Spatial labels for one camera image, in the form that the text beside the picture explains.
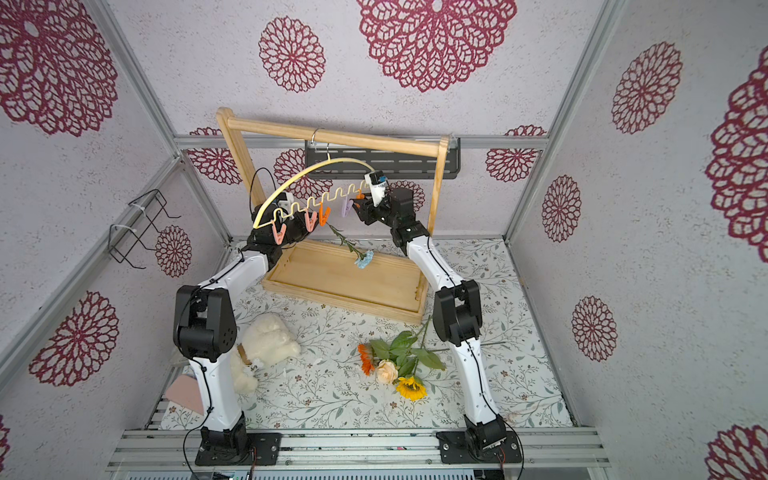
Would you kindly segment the lilac clothespin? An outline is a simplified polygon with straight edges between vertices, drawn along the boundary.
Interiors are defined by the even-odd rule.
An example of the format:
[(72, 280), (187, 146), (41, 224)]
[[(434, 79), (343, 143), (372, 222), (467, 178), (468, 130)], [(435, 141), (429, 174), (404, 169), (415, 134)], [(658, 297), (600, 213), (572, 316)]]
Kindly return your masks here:
[(353, 207), (354, 207), (354, 201), (352, 199), (345, 199), (341, 208), (341, 216), (343, 218), (347, 217), (349, 213), (353, 210)]

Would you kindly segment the light blue artificial flower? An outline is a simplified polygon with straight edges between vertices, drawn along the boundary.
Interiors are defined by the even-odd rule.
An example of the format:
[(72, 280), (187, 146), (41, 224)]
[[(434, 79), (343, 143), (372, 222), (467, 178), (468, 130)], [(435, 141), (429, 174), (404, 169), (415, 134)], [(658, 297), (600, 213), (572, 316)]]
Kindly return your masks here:
[(375, 255), (375, 252), (373, 250), (366, 250), (366, 251), (361, 250), (354, 242), (349, 240), (335, 226), (333, 226), (332, 224), (328, 224), (328, 227), (330, 228), (332, 233), (336, 236), (336, 238), (339, 240), (340, 245), (342, 247), (345, 247), (349, 252), (353, 253), (356, 256), (354, 264), (359, 269), (365, 269), (370, 265)]

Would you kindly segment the peach artificial rose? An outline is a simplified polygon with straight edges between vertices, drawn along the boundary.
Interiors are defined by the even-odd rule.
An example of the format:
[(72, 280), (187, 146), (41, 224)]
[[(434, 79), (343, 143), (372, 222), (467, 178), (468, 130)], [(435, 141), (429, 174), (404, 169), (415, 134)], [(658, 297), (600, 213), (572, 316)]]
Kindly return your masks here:
[(431, 320), (427, 320), (416, 330), (401, 331), (392, 340), (372, 339), (362, 343), (369, 344), (374, 354), (375, 371), (370, 376), (381, 384), (397, 385), (399, 370), (402, 367), (405, 367), (406, 375), (414, 374), (418, 379), (420, 367), (444, 371), (444, 361), (435, 350), (426, 345), (427, 330), (430, 326)]

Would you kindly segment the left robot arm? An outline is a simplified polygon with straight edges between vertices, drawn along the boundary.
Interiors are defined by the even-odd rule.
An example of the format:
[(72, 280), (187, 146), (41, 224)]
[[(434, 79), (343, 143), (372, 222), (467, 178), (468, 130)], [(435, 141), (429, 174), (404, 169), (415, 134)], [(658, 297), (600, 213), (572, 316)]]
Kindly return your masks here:
[(284, 245), (302, 241), (313, 229), (314, 222), (304, 214), (280, 215), (275, 225), (253, 230), (237, 259), (211, 279), (177, 291), (173, 342), (198, 382), (205, 452), (245, 455), (250, 446), (238, 398), (258, 386), (256, 370), (301, 352), (296, 337), (274, 313), (259, 315), (240, 333), (233, 300), (277, 265)]

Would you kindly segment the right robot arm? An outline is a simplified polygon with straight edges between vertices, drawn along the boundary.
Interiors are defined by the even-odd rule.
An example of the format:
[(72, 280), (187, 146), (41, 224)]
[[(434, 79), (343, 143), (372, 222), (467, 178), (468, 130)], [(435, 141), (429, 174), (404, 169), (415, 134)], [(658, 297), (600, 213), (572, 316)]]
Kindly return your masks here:
[(434, 291), (432, 324), (454, 356), (465, 405), (465, 443), (475, 457), (507, 440), (507, 425), (498, 413), (482, 359), (480, 287), (465, 280), (445, 261), (431, 234), (416, 218), (413, 192), (382, 185), (360, 194), (352, 208), (366, 225), (390, 228), (393, 243), (420, 269)]

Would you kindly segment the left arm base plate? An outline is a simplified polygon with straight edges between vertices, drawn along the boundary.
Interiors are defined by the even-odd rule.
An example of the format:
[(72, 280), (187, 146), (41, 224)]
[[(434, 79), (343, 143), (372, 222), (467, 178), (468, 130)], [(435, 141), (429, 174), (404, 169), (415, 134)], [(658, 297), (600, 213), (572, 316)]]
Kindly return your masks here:
[(275, 466), (282, 435), (279, 433), (246, 433), (230, 435), (207, 432), (203, 435), (195, 466)]

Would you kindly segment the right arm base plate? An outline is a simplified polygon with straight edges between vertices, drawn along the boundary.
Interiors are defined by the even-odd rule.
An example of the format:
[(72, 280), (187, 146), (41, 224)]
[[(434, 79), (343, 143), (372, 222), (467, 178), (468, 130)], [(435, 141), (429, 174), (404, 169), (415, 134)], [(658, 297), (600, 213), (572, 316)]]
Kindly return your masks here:
[(487, 447), (481, 447), (469, 438), (466, 431), (438, 431), (440, 459), (443, 464), (522, 464), (524, 452), (518, 436), (507, 431), (506, 437)]

